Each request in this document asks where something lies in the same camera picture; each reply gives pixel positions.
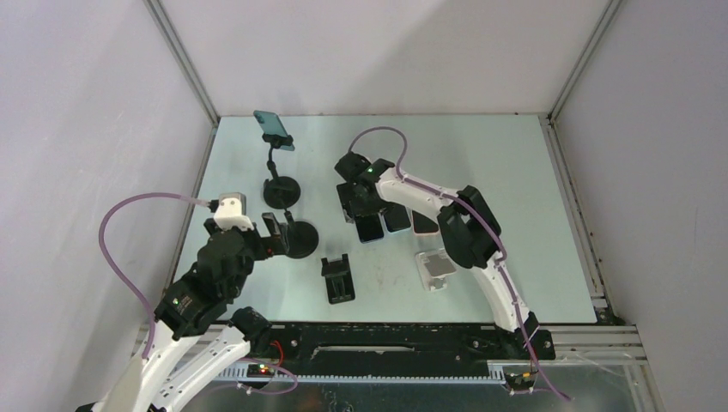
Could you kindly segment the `black round-base phone stand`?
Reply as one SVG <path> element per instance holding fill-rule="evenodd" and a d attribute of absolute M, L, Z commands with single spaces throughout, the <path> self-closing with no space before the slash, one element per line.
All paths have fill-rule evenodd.
<path fill-rule="evenodd" d="M 319 245 L 319 232 L 308 221 L 295 220 L 289 210 L 284 211 L 287 221 L 285 239 L 288 245 L 286 256 L 302 259 L 312 255 Z"/>

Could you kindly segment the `light blue phone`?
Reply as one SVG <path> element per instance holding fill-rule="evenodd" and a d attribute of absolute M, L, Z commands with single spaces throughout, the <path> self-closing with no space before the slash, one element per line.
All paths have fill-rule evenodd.
<path fill-rule="evenodd" d="M 386 229 L 389 233 L 395 233 L 411 227 L 408 210 L 399 204 L 394 204 L 382 213 Z"/>

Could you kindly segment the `pink phone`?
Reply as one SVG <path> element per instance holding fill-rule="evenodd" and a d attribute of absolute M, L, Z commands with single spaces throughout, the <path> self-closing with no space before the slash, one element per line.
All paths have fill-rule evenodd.
<path fill-rule="evenodd" d="M 435 221 L 427 218 L 414 210 L 411 211 L 413 232 L 416 235 L 434 235 L 440 231 Z"/>

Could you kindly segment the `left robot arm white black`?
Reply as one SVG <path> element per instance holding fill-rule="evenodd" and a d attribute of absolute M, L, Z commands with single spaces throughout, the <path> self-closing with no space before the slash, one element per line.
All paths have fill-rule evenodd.
<path fill-rule="evenodd" d="M 288 252 L 285 227 L 270 212 L 262 217 L 267 237 L 254 226 L 244 227 L 240 217 L 206 220 L 207 244 L 154 310 L 151 350 L 134 355 L 119 382 L 81 411 L 180 411 L 237 360 L 268 353 L 272 324 L 248 306 L 237 310 L 206 348 L 181 361 L 240 296 L 255 262 Z"/>

